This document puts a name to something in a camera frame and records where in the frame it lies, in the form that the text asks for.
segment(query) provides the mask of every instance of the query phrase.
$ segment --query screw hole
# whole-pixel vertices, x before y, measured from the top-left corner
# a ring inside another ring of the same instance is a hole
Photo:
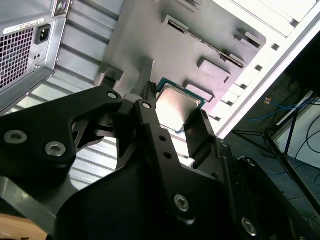
[[[216,179],[219,179],[219,175],[217,172],[212,173],[212,177],[215,177]]]
[[[240,174],[239,174],[239,172],[237,170],[233,169],[233,172],[237,177],[240,177]]]
[[[159,136],[159,139],[160,139],[162,142],[167,141],[167,139],[166,139],[164,136]]]
[[[112,99],[116,99],[118,96],[116,94],[114,94],[113,92],[108,92],[108,96]]]
[[[235,185],[241,192],[244,190],[238,182]]]
[[[165,152],[165,153],[164,153],[164,156],[165,156],[167,159],[172,159],[171,154],[168,153],[168,152]]]
[[[149,103],[144,102],[142,103],[142,106],[144,106],[146,109],[151,109],[151,106]]]

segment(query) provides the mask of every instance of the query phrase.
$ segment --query floor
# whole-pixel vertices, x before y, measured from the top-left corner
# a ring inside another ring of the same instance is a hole
[[[283,74],[257,102],[257,104],[248,112],[248,114],[235,127],[235,129],[248,131],[266,130],[273,121],[273,117],[262,120],[249,120],[264,116],[277,109],[276,106],[264,104],[264,98],[272,97],[272,99],[277,103],[281,103],[285,106],[292,105],[292,103],[295,103],[299,99],[299,89],[301,89],[301,86],[299,86],[298,83],[292,83],[292,79],[286,74]],[[274,123],[277,123],[285,114],[285,111],[279,115],[277,114]],[[253,136],[251,139],[261,145],[264,145],[264,142],[260,137]],[[314,231],[320,235],[320,221],[317,221],[318,219],[316,219],[314,216],[307,199],[303,197],[302,192],[298,189],[288,174],[285,173],[278,160],[267,157],[264,151],[232,133],[227,136],[226,141],[231,145],[232,153],[236,158],[248,156],[259,163],[259,165],[264,169],[267,175],[269,175],[276,186],[283,192],[284,196],[299,211],[308,224],[311,222],[311,226],[313,227]],[[294,167],[301,165],[300,162],[295,161],[291,157],[289,161]],[[302,177],[305,184],[315,194],[316,198],[320,201],[320,187],[315,184],[315,179],[317,176],[319,176],[320,171],[308,165],[303,165],[296,171]]]

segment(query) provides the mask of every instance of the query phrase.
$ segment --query black metal stand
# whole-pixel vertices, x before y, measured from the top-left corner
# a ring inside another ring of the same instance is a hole
[[[295,168],[291,165],[291,163],[288,161],[288,151],[290,148],[291,140],[293,137],[293,133],[295,130],[297,118],[298,118],[299,110],[296,109],[293,113],[293,120],[289,132],[289,136],[285,145],[285,150],[282,153],[278,146],[275,144],[275,142],[272,140],[270,134],[268,132],[262,133],[262,132],[256,132],[256,131],[239,131],[239,130],[234,130],[232,131],[233,134],[237,135],[238,137],[244,139],[248,143],[256,146],[257,148],[266,151],[267,153],[272,153],[273,155],[275,154],[278,156],[278,160],[280,161],[281,165],[285,169],[285,171],[288,173],[288,175],[294,180],[294,182],[299,186],[305,197],[308,199],[310,204],[312,205],[315,214],[319,217],[320,215],[320,204],[314,194],[311,192],[311,190],[308,188],[308,186],[305,184],[305,182],[302,180],[302,178],[299,176]],[[260,136],[263,137],[263,139],[269,143],[271,150],[261,146],[260,144],[248,139],[247,137],[243,135],[249,135],[249,136]]]

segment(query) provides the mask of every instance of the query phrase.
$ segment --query cable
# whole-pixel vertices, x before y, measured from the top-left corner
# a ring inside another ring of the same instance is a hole
[[[278,111],[271,112],[271,113],[269,113],[269,114],[267,114],[267,115],[264,115],[264,116],[261,116],[261,117],[249,118],[248,120],[249,120],[249,121],[257,121],[257,120],[261,120],[261,119],[266,119],[266,118],[272,116],[273,114],[276,114],[277,112],[280,112],[280,111],[283,111],[283,110],[286,110],[286,109],[280,109],[280,110],[278,110]]]
[[[319,223],[317,223],[317,221],[315,221],[315,220],[312,219],[313,216],[310,217],[310,216],[306,216],[306,215],[303,215],[303,214],[300,214],[300,215],[303,216],[303,217],[305,217],[305,218],[308,218],[308,219],[311,218],[311,220],[320,227]]]
[[[307,105],[307,104],[312,104],[312,103],[318,103],[318,102],[320,102],[320,101],[318,101],[318,100],[310,100],[310,98],[308,98],[307,100],[305,100],[300,106],[297,106],[297,104],[294,104],[294,105],[291,105],[291,106],[282,106],[282,105],[280,105],[280,104],[278,104],[278,103],[276,103],[276,102],[274,102],[274,101],[269,101],[269,100],[265,100],[265,101],[267,101],[267,102],[269,102],[269,103],[271,103],[271,104],[273,104],[273,105],[275,105],[275,106],[277,106],[278,108],[282,108],[282,109],[290,109],[290,110],[292,110],[292,109],[300,109],[300,108],[303,108],[305,105]]]
[[[249,120],[249,121],[257,121],[257,120],[266,119],[266,118],[268,118],[268,117],[272,116],[273,114],[277,114],[277,113],[278,113],[278,112],[280,112],[280,111],[284,111],[284,110],[292,110],[292,109],[299,109],[299,108],[304,107],[306,104],[308,104],[308,102],[305,102],[305,103],[303,103],[302,105],[300,105],[300,106],[298,106],[298,107],[296,107],[296,108],[291,108],[291,107],[296,106],[296,104],[291,105],[291,106],[288,106],[288,107],[278,105],[278,108],[281,108],[280,110],[277,110],[277,111],[271,112],[271,113],[269,113],[269,114],[267,114],[267,115],[260,116],[260,117],[257,117],[257,118],[249,118],[248,120]]]
[[[320,133],[320,131],[317,131],[316,133],[314,133],[314,134],[312,134],[310,137],[308,137],[307,140],[304,141],[304,143],[301,145],[301,147],[299,148],[298,152],[297,152],[296,155],[295,155],[295,158],[294,158],[295,161],[297,161],[298,154],[300,153],[300,151],[301,151],[301,149],[303,148],[303,146],[307,143],[307,141],[308,141],[309,139],[311,139],[314,135],[319,134],[319,133]],[[302,167],[303,165],[305,165],[305,163],[303,163],[303,164],[300,165],[300,166],[295,167],[294,169],[300,168],[300,167]],[[267,175],[270,176],[270,177],[274,177],[274,176],[279,176],[279,175],[286,174],[286,173],[287,173],[287,172],[285,171],[285,172],[281,172],[281,173],[278,173],[278,174],[267,174]],[[318,185],[318,184],[316,183],[316,181],[318,180],[319,177],[320,177],[320,174],[319,174],[319,175],[317,176],[317,178],[314,180],[314,184],[317,185],[318,187],[320,187],[320,185]]]
[[[315,194],[313,194],[313,195],[315,195],[315,196],[320,195],[320,192],[315,193]],[[293,201],[293,200],[297,200],[297,199],[302,199],[302,198],[304,198],[304,197],[305,197],[305,196],[299,196],[299,197],[295,197],[295,198],[292,198],[292,199],[288,199],[288,201]]]
[[[298,169],[298,168],[302,167],[303,165],[305,165],[305,164],[302,163],[301,165],[295,167],[294,169]],[[274,176],[279,176],[279,175],[286,174],[286,173],[287,173],[287,172],[284,171],[284,172],[281,172],[281,173],[278,173],[278,174],[267,174],[267,175],[270,176],[270,177],[274,177]]]
[[[309,217],[309,224],[310,224],[310,227],[312,228],[312,230],[314,229],[314,227],[313,227],[312,224],[311,224],[311,219],[314,218],[314,217],[316,217],[316,216],[317,216],[317,215],[313,215],[313,216]]]
[[[308,145],[308,147],[309,147],[313,152],[315,152],[315,153],[317,153],[317,154],[320,154],[320,151],[316,151],[316,150],[314,150],[314,149],[310,146],[308,137],[309,137],[309,132],[310,132],[312,126],[315,124],[315,122],[316,122],[319,118],[320,118],[320,115],[311,123],[311,125],[309,126],[308,131],[307,131],[307,133],[306,133],[306,144]]]

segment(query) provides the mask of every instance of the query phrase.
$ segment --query gray metal panel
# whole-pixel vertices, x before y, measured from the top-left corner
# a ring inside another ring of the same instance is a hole
[[[93,0],[96,4],[120,16],[126,0]]]
[[[74,55],[73,53],[68,52],[64,49],[60,50],[58,64],[92,81],[95,80],[95,77],[99,71],[98,65],[89,62],[81,58],[80,56]]]
[[[1,0],[0,22],[49,13],[50,0]]]
[[[87,18],[90,18],[92,21],[97,22],[99,25],[105,26],[111,30],[114,30],[116,27],[116,24],[117,24],[116,20],[89,7],[88,5],[80,1],[76,1],[76,0],[73,1],[72,9],[82,15],[85,15]]]
[[[91,84],[74,78],[73,76],[59,70],[55,72],[53,77],[51,77],[48,82],[60,86],[61,88],[64,88],[73,93],[79,93],[81,91],[88,90],[94,87]]]
[[[39,86],[36,90],[33,91],[33,95],[36,95],[40,98],[43,98],[47,101],[52,101],[55,99],[66,97],[67,94],[57,91],[55,89],[52,89],[46,85]]]
[[[98,34],[105,39],[111,39],[113,30],[90,19],[89,17],[71,9],[68,19],[74,23],[80,24],[83,28]]]
[[[107,44],[71,26],[66,26],[62,43],[99,61],[104,58],[108,47]]]
[[[165,24],[167,15],[186,25],[188,32],[182,30],[180,25],[176,29]],[[263,44],[252,50],[235,39],[235,36],[242,36],[246,32]],[[245,69],[240,68],[239,64],[224,61],[217,50],[228,56],[237,56],[247,66],[265,42],[266,38],[259,32],[212,0],[204,0],[201,10],[194,13],[176,0],[161,0],[158,3],[135,0],[125,3],[103,62],[125,72],[115,87],[118,93],[124,95],[138,83],[143,59],[148,57],[155,60],[152,82],[159,83],[162,78],[167,78],[180,86],[191,83],[214,94],[215,98],[203,107],[210,113]],[[201,58],[229,72],[229,79],[225,81],[201,71],[197,66]]]

